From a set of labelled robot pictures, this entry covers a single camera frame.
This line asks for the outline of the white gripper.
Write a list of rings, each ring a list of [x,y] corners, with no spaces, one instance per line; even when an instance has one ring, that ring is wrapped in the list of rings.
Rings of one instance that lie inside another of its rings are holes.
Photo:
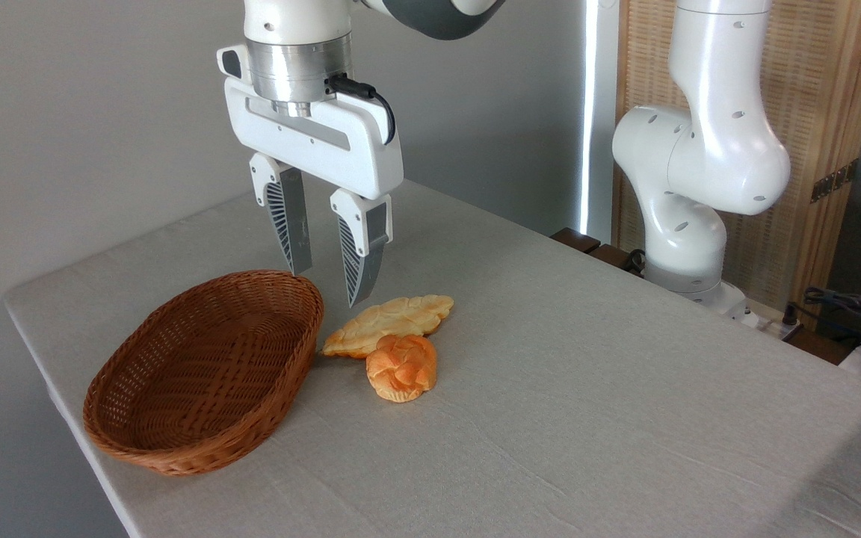
[[[339,187],[330,204],[338,217],[348,306],[368,299],[392,241],[392,198],[385,194],[404,180],[400,141],[387,140],[385,107],[338,94],[311,103],[310,117],[291,118],[233,76],[224,92],[233,132],[256,151],[249,162],[254,197],[268,211],[290,271],[300,275],[313,265],[302,170]]]

